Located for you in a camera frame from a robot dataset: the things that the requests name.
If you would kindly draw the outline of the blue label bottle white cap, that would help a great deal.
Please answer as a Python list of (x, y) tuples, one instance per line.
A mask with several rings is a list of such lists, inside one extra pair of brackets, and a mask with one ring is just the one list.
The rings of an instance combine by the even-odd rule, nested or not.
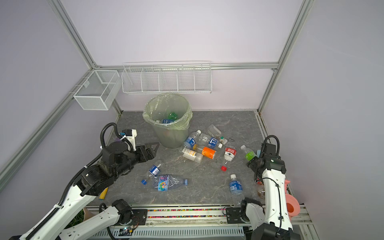
[(170, 119), (156, 120), (156, 123), (159, 123), (159, 124), (170, 124), (170, 123), (173, 123), (173, 122), (174, 121), (170, 120)]

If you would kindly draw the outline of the green soda bottle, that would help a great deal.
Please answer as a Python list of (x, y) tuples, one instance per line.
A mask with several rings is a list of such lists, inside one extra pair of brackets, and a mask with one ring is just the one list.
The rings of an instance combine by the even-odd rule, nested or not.
[(178, 115), (177, 115), (176, 113), (174, 113), (174, 112), (171, 112), (171, 113), (168, 115), (168, 119), (175, 121), (175, 120), (178, 119)]

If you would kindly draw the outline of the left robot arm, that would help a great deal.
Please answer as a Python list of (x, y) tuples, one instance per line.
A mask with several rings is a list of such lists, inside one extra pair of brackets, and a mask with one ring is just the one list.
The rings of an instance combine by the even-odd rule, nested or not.
[(128, 225), (134, 213), (123, 199), (116, 200), (101, 213), (65, 230), (70, 221), (136, 164), (155, 158), (160, 144), (149, 143), (133, 148), (130, 143), (102, 145), (99, 155), (84, 166), (68, 183), (59, 202), (34, 227), (13, 240), (83, 240), (115, 224)]

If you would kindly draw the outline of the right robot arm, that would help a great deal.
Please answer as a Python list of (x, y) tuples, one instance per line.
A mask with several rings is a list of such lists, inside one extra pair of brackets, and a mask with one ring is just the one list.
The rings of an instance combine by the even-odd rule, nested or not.
[(250, 240), (300, 240), (293, 230), (286, 201), (286, 166), (279, 155), (280, 144), (264, 142), (261, 153), (247, 163), (255, 180), (265, 188), (265, 205), (245, 198), (239, 208), (226, 208), (227, 223), (251, 225)]

